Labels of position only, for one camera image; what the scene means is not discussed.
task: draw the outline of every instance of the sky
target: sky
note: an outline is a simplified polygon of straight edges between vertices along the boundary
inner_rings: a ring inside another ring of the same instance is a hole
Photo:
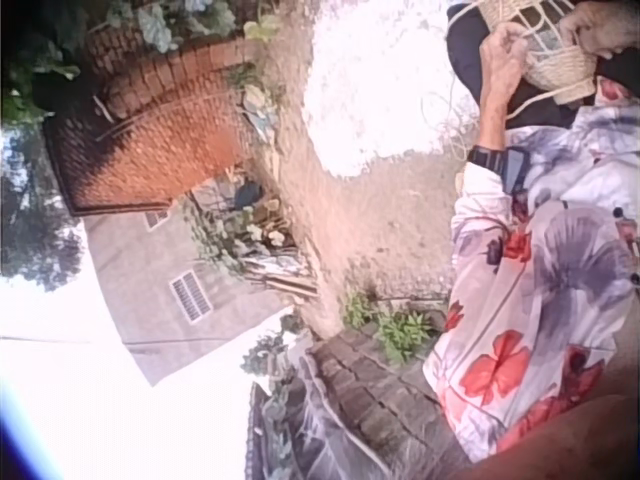
[[[41,443],[58,472],[49,478],[244,479],[253,378],[239,365],[279,316],[152,388],[120,341],[88,255],[53,293],[0,279],[3,403],[10,394],[22,430]]]

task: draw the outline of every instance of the dirt ground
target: dirt ground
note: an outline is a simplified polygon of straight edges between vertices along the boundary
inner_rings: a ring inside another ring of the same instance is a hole
[[[329,337],[342,329],[345,287],[374,287],[380,298],[447,295],[449,222],[461,160],[406,152],[378,159],[351,179],[322,169],[302,116],[317,3],[282,2],[285,26],[269,45],[267,75],[286,89],[277,133],[280,194],[299,244],[320,263],[319,301],[302,313]]]

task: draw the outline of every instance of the woman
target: woman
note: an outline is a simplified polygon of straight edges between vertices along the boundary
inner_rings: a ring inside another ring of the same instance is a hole
[[[561,25],[565,41],[607,57],[636,46],[637,36],[606,34],[620,18],[610,6],[579,5]],[[576,406],[616,351],[637,263],[628,241],[637,236],[640,106],[626,88],[599,79],[593,106],[540,102],[508,124],[507,112],[538,93],[521,82],[525,30],[502,24],[480,38],[463,19],[454,27],[482,41],[478,58],[471,40],[451,38],[453,28],[448,43],[454,70],[480,104],[479,133],[452,220],[457,280],[445,333],[424,373],[458,441],[479,461]],[[640,34],[637,20],[624,26]],[[464,61],[462,48],[470,52]],[[492,162],[477,160],[503,158],[513,145],[531,161],[515,197]]]

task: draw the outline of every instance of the black watch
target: black watch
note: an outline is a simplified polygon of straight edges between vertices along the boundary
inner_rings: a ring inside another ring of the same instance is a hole
[[[502,179],[502,189],[509,195],[523,190],[530,165],[529,152],[519,147],[489,150],[476,145],[469,152],[467,161],[497,174]]]

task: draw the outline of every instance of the house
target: house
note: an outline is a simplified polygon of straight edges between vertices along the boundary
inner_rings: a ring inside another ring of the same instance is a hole
[[[256,56],[258,45],[241,34],[256,8],[232,2],[237,29],[228,38],[190,38],[166,54],[135,25],[92,19],[82,73],[44,95],[55,111],[43,123],[45,144],[72,215],[165,210],[250,158],[251,131],[228,79]]]
[[[220,201],[207,191],[196,191],[203,206]],[[84,225],[111,317],[151,384],[284,307],[273,291],[199,261],[177,203],[165,211],[88,216]]]

